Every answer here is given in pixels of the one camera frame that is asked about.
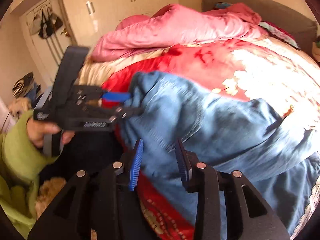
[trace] hand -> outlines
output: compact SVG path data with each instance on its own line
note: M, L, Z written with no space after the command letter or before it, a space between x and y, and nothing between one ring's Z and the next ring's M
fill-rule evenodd
M53 122L40 122L30 118L27 122L27 135L30 141L37 148L43 147L43 138L45 134L56 134L61 131L61 128ZM62 134L62 143L68 144L74 137L75 132L65 131Z

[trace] white door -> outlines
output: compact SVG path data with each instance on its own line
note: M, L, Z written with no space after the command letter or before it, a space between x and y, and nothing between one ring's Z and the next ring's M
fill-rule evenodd
M71 44L70 38L67 37L63 31L66 28L66 19L63 18L59 1L47 0L36 8L33 8L33 10L26 15L26 21L27 25L30 26L35 15L38 14L41 17L42 12L44 12L44 16L47 19L48 10L50 10L50 8L58 17L62 19L63 26L59 28L54 35L47 39L42 39L38 34L29 35L47 74L53 81L55 79L63 54L67 47Z

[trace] headboard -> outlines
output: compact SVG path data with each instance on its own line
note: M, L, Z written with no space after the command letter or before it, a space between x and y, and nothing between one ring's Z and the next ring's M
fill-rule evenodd
M303 14L272 0L202 0L202 11L210 11L218 2L242 2L261 15L263 21L276 24L290 33L309 55L317 37L317 24Z

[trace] bed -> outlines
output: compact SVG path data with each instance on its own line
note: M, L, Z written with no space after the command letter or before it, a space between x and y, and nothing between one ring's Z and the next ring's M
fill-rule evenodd
M217 2L233 5L212 11ZM130 82L135 73L161 71L196 82L223 97L242 102L263 98L279 116L294 115L293 123L310 133L316 131L320 121L320 69L308 56L316 38L316 23L270 0L203 0L202 8L199 14L169 5L151 19L133 19L129 25L106 34L88 57L80 84L127 92L133 91ZM258 26L261 18L286 30L301 49L270 37ZM239 24L241 28L232 29ZM138 131L129 127L125 124L120 128L119 139L132 147L132 135ZM311 144L317 150L293 169L254 183L292 239L319 201L320 156L317 143ZM179 207L159 185L153 184L152 176L142 175L139 180L141 208L158 236L163 240L191 239L192 215L181 216L188 208Z

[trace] silver screw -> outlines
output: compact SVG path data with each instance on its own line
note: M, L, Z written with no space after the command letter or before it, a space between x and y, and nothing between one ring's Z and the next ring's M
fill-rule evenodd
M82 170L81 170L81 171L78 171L78 172L77 172L77 176L78 176L78 177L83 177L84 175L85 175L85 171L82 171Z
M232 175L237 177L237 178L240 178L242 176L242 173L241 173L241 171L233 171Z
M204 169L207 165L205 165L205 163L197 163L197 167L199 169Z
M109 121L110 121L110 122L114 122L116 119L117 119L117 117L115 117L115 116L113 115L113 116L111 116L111 117L109 118Z
M112 167L114 167L115 169L119 169L122 167L122 163L121 162L115 162L113 163Z

